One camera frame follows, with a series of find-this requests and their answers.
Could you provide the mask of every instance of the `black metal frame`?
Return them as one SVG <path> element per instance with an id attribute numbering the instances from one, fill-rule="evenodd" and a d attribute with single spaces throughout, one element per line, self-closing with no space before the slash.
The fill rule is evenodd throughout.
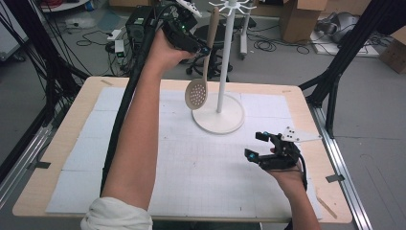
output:
<path id="1" fill-rule="evenodd" d="M 46 104 L 5 161 L 0 165 L 0 184 L 22 155 L 25 148 L 30 144 L 35 132 L 41 126 L 45 127 L 54 119 L 56 104 L 59 100 L 62 97 L 75 97 L 80 91 L 80 86 L 75 82 L 72 75 L 82 80 L 86 80 L 89 77 L 89 75 L 71 65 L 60 56 L 29 0 L 4 0 L 4 3 L 44 60 L 42 64 L 45 65 L 43 71 L 46 72 L 44 73 L 46 75 Z M 26 48 L 26 44 L 20 43 L 21 40 L 18 34 L 15 34 L 12 30 L 9 30 L 9 32 L 19 42 L 21 47 Z M 32 57 L 30 58 L 35 66 L 35 60 Z M 57 84 L 62 89 L 62 92 L 56 91 Z"/>
<path id="2" fill-rule="evenodd" d="M 302 90 L 316 85 L 313 92 L 306 97 L 307 103 L 314 107 L 322 107 L 323 100 L 328 96 L 326 130 L 330 138 L 333 135 L 335 105 L 337 101 L 338 83 L 344 71 L 364 46 L 371 33 L 377 28 L 385 16 L 389 15 L 396 0 L 372 0 L 361 15 L 358 23 L 343 42 L 327 70 L 320 76 L 299 85 Z"/>

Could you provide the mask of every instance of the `hand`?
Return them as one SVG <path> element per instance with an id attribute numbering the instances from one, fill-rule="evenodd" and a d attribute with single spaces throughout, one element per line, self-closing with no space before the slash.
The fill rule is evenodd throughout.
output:
<path id="1" fill-rule="evenodd" d="M 303 174 L 300 165 L 282 171 L 267 171 L 275 177 L 287 198 L 295 196 L 297 193 L 305 192 Z"/>
<path id="2" fill-rule="evenodd" d="M 176 66 L 182 59 L 193 58 L 194 55 L 186 51 L 176 50 L 168 42 L 164 32 L 159 29 L 149 50 L 146 64 L 164 73 Z"/>

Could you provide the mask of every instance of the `chair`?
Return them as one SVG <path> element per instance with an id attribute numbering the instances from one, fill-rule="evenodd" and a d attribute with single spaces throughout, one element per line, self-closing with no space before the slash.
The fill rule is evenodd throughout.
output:
<path id="1" fill-rule="evenodd" d="M 200 40 L 207 42 L 207 33 L 209 30 L 209 25 L 202 26 L 194 32 L 194 36 L 199 38 Z M 212 52 L 210 54 L 210 59 L 209 59 L 209 68 L 208 68 L 208 73 L 207 73 L 207 78 L 216 78 L 220 77 L 221 75 L 221 60 L 222 56 L 217 54 L 217 51 L 222 50 L 224 48 L 224 36 L 225 36 L 225 31 L 226 28 L 224 25 L 218 24 L 217 26 L 217 31 L 215 33 L 215 38 L 214 38 L 214 44 L 212 48 Z M 192 64 L 186 69 L 186 74 L 191 75 L 193 70 L 199 74 L 203 75 L 203 70 L 199 70 L 203 68 L 203 58 L 204 56 L 197 56 L 194 58 Z M 233 66 L 228 64 L 227 72 L 230 72 L 233 70 Z"/>

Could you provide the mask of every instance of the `gray floor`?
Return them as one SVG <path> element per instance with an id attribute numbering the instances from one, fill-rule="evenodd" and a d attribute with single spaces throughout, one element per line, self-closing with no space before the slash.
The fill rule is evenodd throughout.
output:
<path id="1" fill-rule="evenodd" d="M 58 16 L 63 19 L 68 11 Z M 101 25 L 118 29 L 126 21 L 127 12 L 115 11 L 116 23 Z M 90 13 L 97 22 L 112 18 L 107 7 Z M 255 18 L 264 29 L 277 24 L 274 19 Z M 81 35 L 98 28 L 64 34 L 66 42 L 80 61 L 94 75 L 108 69 L 107 54 L 103 46 L 79 47 Z M 279 37 L 278 29 L 259 32 L 268 37 Z M 323 73 L 332 56 L 316 55 L 311 46 L 309 54 L 297 52 L 295 47 L 277 45 L 275 52 L 264 52 L 248 42 L 248 56 L 238 58 L 239 37 L 232 44 L 230 61 L 234 66 L 229 74 L 232 82 L 299 85 Z M 166 79 L 191 80 L 185 65 L 179 65 Z M 335 113 L 334 133 L 340 151 L 349 168 L 356 190 L 361 197 L 373 229 L 404 229 L 406 225 L 406 199 L 404 191 L 404 163 L 406 162 L 406 78 L 374 57 L 356 57 L 340 81 Z M 44 93 L 29 61 L 7 61 L 0 64 L 0 162 L 12 150 L 23 132 L 44 105 Z M 11 209 L 25 183 L 27 172 L 13 195 L 0 210 L 0 229 L 79 229 L 75 218 L 18 218 Z M 285 224 L 263 224 L 263 229 L 283 229 Z M 324 229 L 356 229 L 353 223 L 323 224 Z"/>

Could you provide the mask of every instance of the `metal rail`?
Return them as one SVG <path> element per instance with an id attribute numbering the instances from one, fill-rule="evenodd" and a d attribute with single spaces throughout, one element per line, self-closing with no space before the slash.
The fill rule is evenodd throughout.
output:
<path id="1" fill-rule="evenodd" d="M 370 220 L 362 205 L 361 199 L 356 192 L 355 186 L 352 183 L 350 173 L 347 169 L 346 162 L 344 162 L 341 151 L 338 148 L 335 139 L 331 139 L 328 131 L 326 130 L 326 115 L 322 108 L 309 106 L 310 112 L 316 122 L 317 128 L 319 128 L 320 134 L 323 136 L 323 142 L 325 144 L 328 157 L 337 175 L 343 175 L 344 180 L 340 181 L 341 189 L 346 196 L 347 203 L 354 217 L 354 221 L 360 230 L 372 230 Z"/>

